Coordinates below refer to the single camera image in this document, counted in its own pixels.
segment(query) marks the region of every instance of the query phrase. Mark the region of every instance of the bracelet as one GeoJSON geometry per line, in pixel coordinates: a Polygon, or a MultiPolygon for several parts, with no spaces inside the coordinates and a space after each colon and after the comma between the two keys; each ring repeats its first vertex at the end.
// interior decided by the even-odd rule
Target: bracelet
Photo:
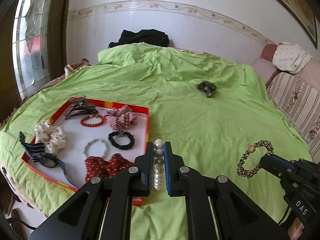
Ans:
{"type": "Polygon", "coordinates": [[[240,158],[240,161],[238,163],[238,170],[237,173],[241,177],[247,177],[251,178],[253,175],[257,174],[257,172],[261,169],[260,163],[256,165],[255,168],[250,170],[245,170],[242,165],[244,164],[244,160],[246,160],[250,153],[254,153],[257,147],[265,147],[267,149],[267,153],[265,155],[271,156],[273,154],[273,146],[271,142],[260,140],[254,145],[250,145],[249,148],[245,151],[245,153],[240,158]]]}
{"type": "Polygon", "coordinates": [[[111,142],[111,144],[120,149],[120,150],[129,150],[132,148],[132,146],[134,145],[134,138],[133,138],[133,135],[129,132],[123,132],[123,131],[120,131],[120,132],[112,132],[109,134],[109,141],[111,142]],[[113,139],[114,136],[127,136],[130,140],[130,143],[129,144],[126,144],[126,145],[119,145],[115,142],[115,140],[113,139]]]}
{"type": "Polygon", "coordinates": [[[100,114],[93,114],[93,115],[89,115],[89,116],[86,116],[86,117],[82,118],[81,121],[80,121],[80,123],[81,123],[81,125],[86,126],[86,127],[98,127],[98,126],[103,125],[103,123],[104,123],[104,118],[103,118],[103,116],[100,115],[100,114]],[[95,118],[101,118],[101,121],[100,121],[100,122],[97,122],[97,123],[86,123],[86,122],[85,122],[85,121],[87,121],[87,120],[89,120],[89,119],[91,119],[91,118],[93,118],[93,117],[95,117],[95,118]]]}
{"type": "Polygon", "coordinates": [[[99,142],[99,141],[102,142],[102,143],[104,143],[104,145],[106,146],[106,149],[104,150],[103,155],[101,156],[101,158],[104,159],[104,158],[107,157],[107,155],[108,155],[108,143],[107,143],[107,141],[104,140],[104,139],[95,138],[95,139],[93,139],[92,141],[88,142],[88,143],[86,144],[86,146],[84,147],[83,154],[84,154],[84,157],[85,157],[85,158],[88,158],[88,157],[89,157],[89,155],[88,155],[89,147],[90,147],[92,144],[94,144],[95,142],[99,142]]]}

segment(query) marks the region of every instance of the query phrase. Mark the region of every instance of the leopard print hair tie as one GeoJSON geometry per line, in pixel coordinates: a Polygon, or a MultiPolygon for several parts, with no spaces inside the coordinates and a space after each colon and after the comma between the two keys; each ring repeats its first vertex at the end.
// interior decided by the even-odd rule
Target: leopard print hair tie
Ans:
{"type": "Polygon", "coordinates": [[[256,165],[255,168],[253,168],[251,171],[245,170],[242,165],[244,164],[244,160],[246,160],[249,157],[250,153],[254,153],[257,147],[265,147],[267,149],[266,155],[271,156],[273,154],[273,146],[271,142],[260,140],[254,145],[250,145],[249,148],[245,151],[245,153],[240,158],[240,161],[238,163],[238,170],[237,173],[241,177],[247,177],[251,178],[254,174],[257,174],[257,172],[261,169],[260,163],[256,165]]]}

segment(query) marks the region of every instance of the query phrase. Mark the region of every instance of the floral wall border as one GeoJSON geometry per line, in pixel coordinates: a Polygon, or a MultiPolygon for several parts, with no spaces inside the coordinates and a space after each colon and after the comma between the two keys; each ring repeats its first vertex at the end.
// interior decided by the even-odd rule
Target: floral wall border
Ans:
{"type": "Polygon", "coordinates": [[[81,18],[89,17],[91,14],[109,13],[117,11],[133,11],[133,10],[152,10],[152,11],[165,11],[174,12],[201,19],[209,20],[235,31],[238,31],[263,45],[275,44],[273,41],[263,36],[261,33],[250,28],[249,26],[236,21],[223,14],[203,9],[194,5],[176,3],[170,1],[157,1],[157,0],[129,0],[118,1],[111,3],[104,3],[81,9],[78,11],[68,11],[68,20],[78,20],[81,18]]]}

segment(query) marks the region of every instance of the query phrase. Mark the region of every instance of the green bed sheet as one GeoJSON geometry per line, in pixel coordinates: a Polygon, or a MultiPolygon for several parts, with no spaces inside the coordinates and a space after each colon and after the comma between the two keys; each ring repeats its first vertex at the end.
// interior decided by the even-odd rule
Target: green bed sheet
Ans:
{"type": "MultiPolygon", "coordinates": [[[[285,159],[311,158],[307,144],[273,106],[251,66],[147,44],[101,51],[98,62],[34,95],[0,132],[0,161],[42,212],[52,214],[73,192],[22,163],[18,133],[22,130],[31,141],[37,123],[71,96],[86,95],[148,107],[150,141],[170,141],[173,152],[202,175],[226,175],[279,221],[286,208],[279,179],[264,170],[251,179],[238,176],[241,155],[250,144],[263,139],[271,141],[275,154],[285,159]],[[204,80],[217,86],[213,98],[196,89],[204,80]]],[[[253,168],[265,152],[257,149],[245,168],[253,168]]],[[[170,198],[165,187],[153,189],[143,206],[133,208],[131,239],[187,239],[186,223],[184,198],[170,198]]]]}

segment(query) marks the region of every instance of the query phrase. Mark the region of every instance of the pink checkered scrunchie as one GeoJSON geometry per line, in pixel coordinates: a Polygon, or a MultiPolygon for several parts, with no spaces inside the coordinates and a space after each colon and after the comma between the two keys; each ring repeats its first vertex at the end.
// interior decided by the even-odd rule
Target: pink checkered scrunchie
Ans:
{"type": "Polygon", "coordinates": [[[106,119],[110,127],[115,131],[129,129],[130,126],[137,124],[137,116],[132,112],[132,109],[125,105],[120,109],[111,108],[103,112],[103,117],[106,119]]]}

